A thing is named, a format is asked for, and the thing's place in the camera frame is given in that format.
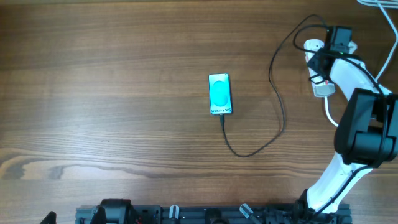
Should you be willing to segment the teal screen Galaxy smartphone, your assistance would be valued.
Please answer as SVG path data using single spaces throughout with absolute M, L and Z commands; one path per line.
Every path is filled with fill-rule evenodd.
M 209 75 L 208 88 L 211 114 L 232 114 L 233 104 L 229 75 L 227 73 Z

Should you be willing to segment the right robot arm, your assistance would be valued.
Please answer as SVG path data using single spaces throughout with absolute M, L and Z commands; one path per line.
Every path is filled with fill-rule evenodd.
M 325 29 L 325 44 L 312 52 L 307 66 L 338 85 L 348 105 L 335 132 L 335 155 L 319 180 L 297 200 L 296 222 L 329 222 L 360 178 L 397 156 L 397 95 L 380 85 L 350 52 L 349 27 Z

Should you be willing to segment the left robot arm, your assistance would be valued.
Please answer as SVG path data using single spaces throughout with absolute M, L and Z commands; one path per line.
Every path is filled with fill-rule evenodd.
M 75 224 L 138 224 L 140 215 L 127 199 L 104 199 L 97 206 L 77 208 Z

